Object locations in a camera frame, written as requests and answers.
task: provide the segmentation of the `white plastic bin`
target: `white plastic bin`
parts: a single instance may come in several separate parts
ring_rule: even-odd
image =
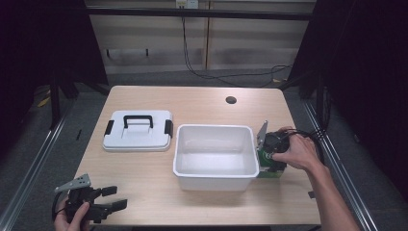
[[[181,189],[245,191],[259,174],[253,139],[247,126],[181,125],[173,161]]]

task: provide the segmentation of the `wooden table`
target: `wooden table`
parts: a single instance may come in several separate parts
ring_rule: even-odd
[[[237,103],[228,104],[234,96]],[[102,143],[112,113],[168,110],[174,136],[166,152],[106,152]],[[76,176],[88,173],[92,186],[118,186],[96,203],[128,199],[128,207],[108,216],[109,225],[270,225],[319,224],[306,173],[287,167],[280,179],[257,178],[245,192],[190,192],[172,171],[176,131],[181,124],[247,125],[254,135],[265,120],[268,132],[293,126],[280,90],[186,87],[114,87],[90,138]]]

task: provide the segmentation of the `round hole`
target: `round hole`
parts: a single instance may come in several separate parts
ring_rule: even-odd
[[[237,98],[234,96],[228,96],[226,97],[225,101],[227,101],[229,104],[235,104],[237,103]]]

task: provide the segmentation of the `black wire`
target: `black wire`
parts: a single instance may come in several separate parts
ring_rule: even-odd
[[[55,212],[55,209],[56,209],[56,207],[57,207],[58,200],[60,199],[60,196],[61,196],[62,193],[63,193],[63,192],[58,192],[58,193],[55,195],[55,197],[54,197],[54,202],[52,203],[51,218],[52,218],[53,221],[54,221],[55,218],[57,217],[57,214],[58,214],[60,211],[63,210],[63,209],[61,209],[61,210],[59,210],[58,212]]]
[[[273,82],[273,74],[274,74],[274,73],[279,72],[279,71],[282,71],[282,70],[284,70],[284,69],[286,69],[286,68],[289,68],[289,67],[292,67],[292,66],[293,66],[292,64],[289,64],[289,65],[276,65],[276,66],[272,67],[269,72],[264,72],[264,73],[229,74],[229,75],[220,75],[220,76],[199,74],[199,73],[197,73],[197,72],[192,68],[191,63],[190,63],[189,49],[188,49],[188,46],[187,46],[187,39],[186,39],[186,19],[185,19],[185,17],[182,17],[182,22],[183,22],[184,60],[185,60],[186,67],[187,67],[187,69],[188,69],[192,74],[194,74],[194,75],[196,75],[196,76],[198,76],[198,77],[200,77],[200,78],[202,78],[202,79],[206,79],[206,80],[219,80],[219,81],[222,82],[222,83],[225,83],[225,84],[228,84],[228,85],[232,85],[232,86],[234,86],[234,87],[246,88],[246,86],[240,86],[240,85],[237,85],[237,84],[234,84],[234,83],[225,81],[225,80],[223,80],[222,78],[239,77],[239,76],[262,76],[262,75],[269,75],[269,74],[270,74],[270,75],[271,75],[271,76],[270,76],[271,78],[270,78],[270,80],[269,80],[267,83],[265,83],[265,84],[263,84],[263,85],[261,85],[261,86],[258,86],[258,87],[253,87],[253,88],[264,88],[264,87],[266,87],[267,85],[269,85],[270,83]]]

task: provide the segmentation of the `electrical outlet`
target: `electrical outlet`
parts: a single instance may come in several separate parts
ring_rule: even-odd
[[[176,0],[176,9],[186,9],[187,0]]]
[[[198,0],[187,0],[188,9],[198,9]]]

